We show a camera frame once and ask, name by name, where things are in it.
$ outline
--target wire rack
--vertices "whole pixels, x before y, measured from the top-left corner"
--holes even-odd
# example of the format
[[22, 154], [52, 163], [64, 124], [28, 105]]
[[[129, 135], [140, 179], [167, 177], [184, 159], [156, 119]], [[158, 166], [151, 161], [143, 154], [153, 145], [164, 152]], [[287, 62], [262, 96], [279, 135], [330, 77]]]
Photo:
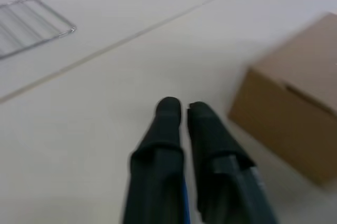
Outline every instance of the wire rack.
[[0, 5], [0, 59], [73, 33], [76, 26], [40, 0]]

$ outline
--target white floor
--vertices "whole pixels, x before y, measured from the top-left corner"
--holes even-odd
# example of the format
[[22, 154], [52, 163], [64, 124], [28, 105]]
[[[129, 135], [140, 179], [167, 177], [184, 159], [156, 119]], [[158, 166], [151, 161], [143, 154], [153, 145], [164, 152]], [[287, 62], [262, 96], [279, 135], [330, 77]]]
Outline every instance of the white floor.
[[[247, 66], [337, 0], [43, 1], [78, 30], [0, 61], [1, 223], [118, 223], [128, 155], [168, 95], [214, 107], [259, 164], [280, 223], [337, 222], [332, 189], [225, 118]], [[182, 141], [189, 157], [185, 124]]]

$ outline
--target dark brown object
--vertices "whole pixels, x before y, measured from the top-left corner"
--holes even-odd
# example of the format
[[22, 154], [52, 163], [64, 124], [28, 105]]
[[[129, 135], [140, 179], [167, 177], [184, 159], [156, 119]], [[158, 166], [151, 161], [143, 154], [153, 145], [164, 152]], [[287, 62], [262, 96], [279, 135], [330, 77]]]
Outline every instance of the dark brown object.
[[317, 184], [337, 178], [337, 16], [252, 66], [229, 117]]

